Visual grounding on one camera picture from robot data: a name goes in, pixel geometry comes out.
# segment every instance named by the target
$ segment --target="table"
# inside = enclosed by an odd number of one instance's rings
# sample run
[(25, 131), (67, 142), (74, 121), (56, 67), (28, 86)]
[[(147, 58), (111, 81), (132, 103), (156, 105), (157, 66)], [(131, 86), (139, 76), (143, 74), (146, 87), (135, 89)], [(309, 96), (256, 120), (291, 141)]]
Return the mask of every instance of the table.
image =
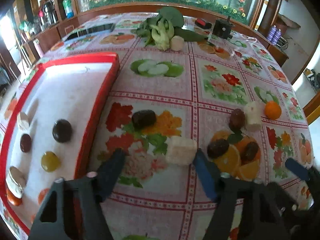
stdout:
[[(232, 133), (228, 128), (232, 110), (242, 109), (251, 101), (263, 109), (267, 101), (274, 100), (282, 114), (276, 121), (262, 114), (263, 129), (259, 132), (243, 130), (243, 139), (234, 143), (228, 159), (234, 174), (266, 183), (277, 181), (298, 200), (300, 208), (306, 208), (311, 201), (307, 185), (286, 170), (284, 162), (293, 157), (310, 167), (311, 137), (292, 86), (276, 61), (257, 39), (233, 32), (231, 40), (223, 40), (196, 27), (191, 17), (185, 17), (185, 28), (211, 36), (210, 43), (186, 42), (180, 52), (144, 47), (143, 40), (130, 30), (152, 15), (97, 16), (80, 28), (113, 22), (113, 33), (58, 43), (39, 61), (97, 51), (119, 55), (121, 71), (101, 115), (88, 168), (96, 170), (117, 147), (129, 153), (113, 193), (101, 204), (114, 239), (128, 235), (141, 236), (139, 239), (202, 239), (215, 204), (205, 196), (192, 165), (165, 162), (167, 142), (173, 135), (192, 138), (206, 152), (213, 137)], [(150, 77), (139, 72), (142, 63), (165, 64), (170, 71), (167, 76)], [(31, 76), (20, 85), (2, 118), (3, 133)], [(155, 111), (157, 122), (137, 132), (131, 115), (144, 109)], [(260, 146), (260, 158), (246, 165), (234, 164), (234, 156), (250, 141)], [(242, 200), (238, 200), (232, 228), (239, 225), (241, 208)], [(1, 201), (0, 213), (15, 235), (26, 239)], [(230, 238), (235, 239), (234, 231)]]

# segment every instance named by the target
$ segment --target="water bottle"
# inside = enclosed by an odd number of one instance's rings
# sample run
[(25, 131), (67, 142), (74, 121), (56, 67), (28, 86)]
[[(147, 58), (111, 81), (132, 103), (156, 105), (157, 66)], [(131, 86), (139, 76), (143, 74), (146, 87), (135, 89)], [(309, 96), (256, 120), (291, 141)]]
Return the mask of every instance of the water bottle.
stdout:
[(64, 11), (66, 12), (67, 18), (73, 17), (73, 10), (71, 7), (71, 0), (63, 0), (62, 5), (64, 7)]
[(271, 40), (271, 44), (276, 45), (276, 43), (280, 39), (280, 37), (281, 37), (281, 30), (279, 29), (279, 30), (276, 30), (275, 35), (273, 35), (273, 38)]
[(276, 30), (277, 30), (277, 28), (276, 28), (275, 25), (273, 25), (273, 26), (270, 28), (270, 31), (269, 31), (268, 36), (267, 36), (267, 40), (268, 40), (268, 41), (271, 41), (271, 40), (272, 40), (273, 35), (276, 33)]

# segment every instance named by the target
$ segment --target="green grape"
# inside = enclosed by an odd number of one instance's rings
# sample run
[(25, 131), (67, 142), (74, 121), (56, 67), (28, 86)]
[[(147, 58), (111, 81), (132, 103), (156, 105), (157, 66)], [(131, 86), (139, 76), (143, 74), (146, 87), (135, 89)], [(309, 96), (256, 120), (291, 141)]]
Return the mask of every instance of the green grape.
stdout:
[(41, 166), (46, 172), (55, 171), (60, 165), (59, 158), (53, 152), (45, 152), (41, 158)]

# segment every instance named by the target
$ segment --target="purple can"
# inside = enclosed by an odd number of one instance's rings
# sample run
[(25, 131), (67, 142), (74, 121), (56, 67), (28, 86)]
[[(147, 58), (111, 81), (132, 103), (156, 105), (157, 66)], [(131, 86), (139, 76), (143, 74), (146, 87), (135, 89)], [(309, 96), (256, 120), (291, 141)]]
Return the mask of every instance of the purple can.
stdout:
[(271, 40), (271, 44), (276, 45), (276, 43), (280, 39), (280, 37), (281, 37), (281, 30), (279, 29), (279, 30), (276, 30), (275, 35), (273, 35), (273, 38)]
[(270, 28), (270, 31), (269, 31), (268, 36), (267, 36), (267, 40), (268, 40), (268, 41), (271, 41), (271, 40), (272, 40), (273, 35), (275, 35), (275, 33), (276, 33), (276, 30), (277, 30), (277, 28), (276, 28), (275, 25), (273, 25), (273, 26)]

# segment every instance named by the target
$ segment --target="red tray rim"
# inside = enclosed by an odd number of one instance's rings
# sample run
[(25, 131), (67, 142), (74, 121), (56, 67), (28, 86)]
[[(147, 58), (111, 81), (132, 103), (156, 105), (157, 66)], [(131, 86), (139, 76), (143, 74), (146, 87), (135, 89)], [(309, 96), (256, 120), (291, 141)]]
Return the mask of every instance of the red tray rim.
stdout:
[(17, 105), (12, 112), (10, 120), (8, 122), (8, 126), (4, 135), (4, 140), (2, 143), (2, 148), (0, 152), (0, 198), (3, 202), (4, 207), (7, 209), (12, 219), (17, 223), (20, 228), (29, 235), (30, 229), (21, 221), (21, 219), (15, 214), (13, 209), (11, 208), (8, 199), (6, 197), (6, 189), (5, 189), (5, 176), (6, 176), (6, 164), (7, 164), (7, 156), (10, 141), (12, 138), (12, 134), (14, 131), (14, 127), (17, 121), (17, 115), (21, 111), (25, 101), (27, 100), (30, 92), (33, 87), (36, 85), (39, 78), (42, 76), (46, 68), (55, 66), (55, 65), (67, 65), (67, 64), (76, 64), (76, 63), (112, 63), (111, 69), (106, 74), (104, 81), (98, 91), (96, 100), (93, 104), (92, 112), (90, 119), (88, 121), (87, 127), (85, 129), (84, 136), (82, 138), (80, 152), (78, 154), (75, 174), (74, 177), (78, 178), (82, 176), (81, 167), (84, 163), (81, 161), (84, 154), (90, 151), (96, 126), (99, 122), (101, 111), (104, 107), (104, 103), (106, 101), (107, 95), (113, 85), (114, 80), (116, 79), (117, 71), (120, 67), (119, 65), (119, 57), (118, 54), (114, 52), (97, 52), (97, 53), (86, 53), (81, 55), (74, 55), (66, 58), (50, 60), (46, 63), (39, 63), (36, 67), (38, 71), (31, 78), (30, 82), (27, 84), (25, 90), (23, 91), (21, 97), (18, 99)]

